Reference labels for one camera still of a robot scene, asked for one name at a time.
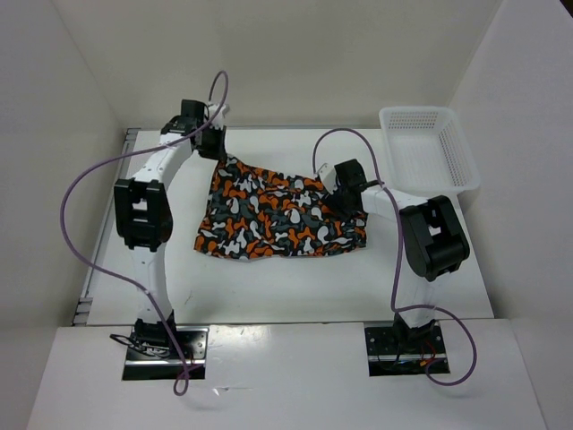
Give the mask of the orange camouflage shorts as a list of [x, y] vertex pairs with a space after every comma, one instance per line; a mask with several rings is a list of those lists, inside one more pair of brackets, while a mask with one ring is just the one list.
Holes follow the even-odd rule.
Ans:
[[194, 250], [255, 260], [328, 257], [366, 247], [367, 215], [342, 219], [317, 178], [258, 168], [229, 155], [215, 166]]

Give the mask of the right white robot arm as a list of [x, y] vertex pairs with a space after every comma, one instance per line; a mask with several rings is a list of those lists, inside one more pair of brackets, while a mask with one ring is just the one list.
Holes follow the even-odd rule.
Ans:
[[418, 349], [432, 334], [441, 287], [470, 255], [451, 200], [444, 195], [423, 198], [368, 181], [355, 159], [333, 167], [324, 164], [318, 177], [326, 189], [326, 205], [343, 219], [363, 212], [397, 223], [392, 339], [400, 352]]

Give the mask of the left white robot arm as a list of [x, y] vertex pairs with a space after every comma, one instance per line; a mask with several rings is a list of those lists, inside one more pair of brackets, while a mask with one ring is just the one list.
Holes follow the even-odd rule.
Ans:
[[226, 104], [184, 99], [180, 114], [161, 129], [143, 166], [114, 185], [116, 231], [131, 253], [135, 281], [145, 296], [128, 344], [146, 355], [171, 357], [179, 345], [165, 269], [174, 229], [167, 190], [195, 152], [214, 160], [226, 156], [227, 111]]

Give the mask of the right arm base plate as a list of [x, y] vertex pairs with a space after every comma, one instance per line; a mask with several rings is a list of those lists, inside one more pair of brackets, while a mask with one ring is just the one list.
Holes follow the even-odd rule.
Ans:
[[439, 325], [420, 342], [399, 346], [390, 322], [367, 324], [363, 328], [369, 376], [449, 374], [446, 348]]

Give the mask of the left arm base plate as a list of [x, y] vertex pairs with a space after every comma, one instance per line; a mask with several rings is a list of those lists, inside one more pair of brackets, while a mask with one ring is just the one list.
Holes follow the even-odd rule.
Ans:
[[[180, 327], [175, 334], [190, 367], [191, 380], [204, 380], [206, 373], [207, 327]], [[122, 380], [133, 381], [174, 381], [184, 368], [174, 347], [154, 347], [149, 343], [134, 343], [134, 333], [129, 337], [117, 336], [127, 347]]]

